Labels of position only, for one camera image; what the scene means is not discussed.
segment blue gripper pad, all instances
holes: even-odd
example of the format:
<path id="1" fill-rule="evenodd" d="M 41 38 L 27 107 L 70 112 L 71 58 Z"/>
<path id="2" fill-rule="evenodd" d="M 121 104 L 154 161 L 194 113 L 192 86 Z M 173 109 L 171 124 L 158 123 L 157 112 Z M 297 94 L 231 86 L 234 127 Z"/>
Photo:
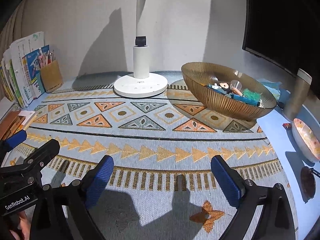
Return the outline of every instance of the blue gripper pad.
<path id="1" fill-rule="evenodd" d="M 85 201 L 85 207 L 91 208 L 95 206 L 100 198 L 101 193 L 106 188 L 111 174 L 113 173 L 113 158 L 111 156 L 107 156 L 105 162 L 102 164 L 100 169 L 98 170 L 96 176 L 94 177 L 92 183 L 87 188 L 87 198 Z"/>
<path id="2" fill-rule="evenodd" d="M 219 161 L 218 157 L 221 158 L 221 156 L 214 156 L 211 159 L 211 171 L 216 177 L 220 188 L 229 202 L 229 205 L 238 208 L 240 205 L 240 199 L 242 197 L 241 190 L 227 172 L 226 169 L 230 169 L 229 166 L 221 158 L 226 165 L 226 167 L 224 167 L 224 164 L 222 161 Z"/>
<path id="3" fill-rule="evenodd" d="M 27 133 L 25 130 L 20 130 L 11 137 L 7 138 L 4 142 L 7 144 L 7 151 L 10 152 L 12 149 L 17 147 L 20 143 L 27 139 Z"/>

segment brown pen holder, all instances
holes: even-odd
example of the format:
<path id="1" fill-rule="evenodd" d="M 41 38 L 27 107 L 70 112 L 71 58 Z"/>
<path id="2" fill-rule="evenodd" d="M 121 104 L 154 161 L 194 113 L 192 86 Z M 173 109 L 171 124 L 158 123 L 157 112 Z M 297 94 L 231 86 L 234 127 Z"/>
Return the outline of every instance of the brown pen holder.
<path id="1" fill-rule="evenodd" d="M 51 93 L 62 86 L 63 80 L 57 60 L 40 69 L 41 80 L 45 91 Z"/>

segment amber glass bowl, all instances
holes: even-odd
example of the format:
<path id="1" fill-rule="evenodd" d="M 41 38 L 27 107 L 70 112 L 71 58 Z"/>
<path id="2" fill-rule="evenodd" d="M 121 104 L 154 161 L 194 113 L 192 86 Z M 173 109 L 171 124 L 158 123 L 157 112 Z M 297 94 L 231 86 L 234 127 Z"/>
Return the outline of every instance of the amber glass bowl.
<path id="1" fill-rule="evenodd" d="M 181 70 L 192 94 L 205 106 L 220 114 L 241 120 L 253 120 L 265 116 L 276 107 L 276 99 L 268 89 L 252 77 L 232 68 L 213 63 L 190 62 L 184 64 Z M 205 87 L 213 75 L 219 82 L 240 81 L 241 91 L 247 88 L 260 93 L 263 107 L 247 105 Z"/>

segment hand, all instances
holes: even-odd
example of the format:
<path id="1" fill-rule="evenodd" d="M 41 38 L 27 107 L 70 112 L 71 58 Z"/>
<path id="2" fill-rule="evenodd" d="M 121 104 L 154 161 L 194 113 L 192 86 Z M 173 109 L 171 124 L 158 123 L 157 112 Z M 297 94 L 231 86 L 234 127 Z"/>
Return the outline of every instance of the hand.
<path id="1" fill-rule="evenodd" d="M 31 225 L 29 223 L 26 213 L 24 211 L 19 212 L 19 218 L 23 239 L 20 239 L 19 235 L 16 232 L 12 230 L 10 230 L 10 232 L 16 240 L 29 240 Z"/>

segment wall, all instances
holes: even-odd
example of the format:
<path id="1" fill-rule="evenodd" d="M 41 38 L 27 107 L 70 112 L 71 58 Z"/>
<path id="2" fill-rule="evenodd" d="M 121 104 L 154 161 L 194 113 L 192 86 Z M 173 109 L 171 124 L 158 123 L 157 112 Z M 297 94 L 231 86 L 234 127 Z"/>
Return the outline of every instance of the wall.
<path id="1" fill-rule="evenodd" d="M 45 32 L 65 80 L 133 71 L 135 10 L 136 0 L 27 0 L 22 35 Z M 294 78 L 286 71 L 242 50 L 245 14 L 246 0 L 146 0 L 141 17 L 148 22 L 151 71 L 214 62 L 291 90 Z"/>

